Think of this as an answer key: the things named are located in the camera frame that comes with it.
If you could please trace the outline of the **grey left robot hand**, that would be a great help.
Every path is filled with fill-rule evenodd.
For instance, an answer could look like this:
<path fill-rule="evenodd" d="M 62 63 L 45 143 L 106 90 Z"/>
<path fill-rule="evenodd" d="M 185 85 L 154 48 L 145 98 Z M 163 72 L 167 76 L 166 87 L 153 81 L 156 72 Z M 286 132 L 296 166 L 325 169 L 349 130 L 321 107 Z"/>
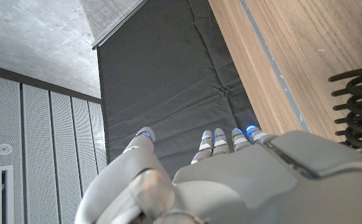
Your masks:
<path fill-rule="evenodd" d="M 205 131 L 170 177 L 140 129 L 92 182 L 76 223 L 362 223 L 362 152 L 303 131 Z"/>

